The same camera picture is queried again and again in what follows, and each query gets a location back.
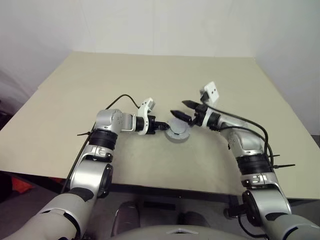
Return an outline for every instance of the beige table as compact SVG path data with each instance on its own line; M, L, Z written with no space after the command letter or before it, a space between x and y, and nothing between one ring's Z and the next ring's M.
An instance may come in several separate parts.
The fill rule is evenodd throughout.
M152 97L158 121L170 110L192 114L182 100L199 101L199 89L214 81L222 110L262 124L288 198L320 199L320 151L273 83L252 58L143 56L72 53L0 131L0 169L65 178L96 114L123 93L138 104ZM129 99L115 106L136 113ZM122 133L113 160L113 183L241 194L240 172L227 142L194 127L189 140L169 142L163 132Z

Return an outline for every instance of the gray disc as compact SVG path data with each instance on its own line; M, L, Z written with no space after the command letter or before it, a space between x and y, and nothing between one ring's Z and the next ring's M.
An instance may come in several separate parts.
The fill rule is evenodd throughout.
M168 121L170 128L164 132L167 139L173 143L184 143L190 136L190 126L178 119L172 118Z

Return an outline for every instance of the floor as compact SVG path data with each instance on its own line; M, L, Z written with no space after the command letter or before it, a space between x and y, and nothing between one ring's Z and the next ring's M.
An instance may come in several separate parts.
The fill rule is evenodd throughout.
M319 136L315 136L314 139L320 145ZM56 194L51 191L36 187L25 194L12 197L10 200L0 203L0 239L18 230L55 196ZM223 210L227 207L225 203L117 192L111 192L108 197L97 201L89 221L87 234L95 240L108 239L116 211L121 203L127 201L134 201L139 206L142 227L175 224L177 215L180 212L193 211L202 214L212 228L246 236L239 227L237 220L228 220L223 216ZM175 210L143 207L145 201L175 205ZM292 212L320 225L320 201L293 206ZM260 229L252 227L246 221L244 221L244 225L252 233L261 233Z

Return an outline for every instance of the white wall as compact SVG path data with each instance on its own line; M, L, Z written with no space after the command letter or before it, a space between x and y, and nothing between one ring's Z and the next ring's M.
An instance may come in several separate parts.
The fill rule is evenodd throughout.
M319 10L318 0L2 0L0 98L18 110L71 50L256 57L319 134Z

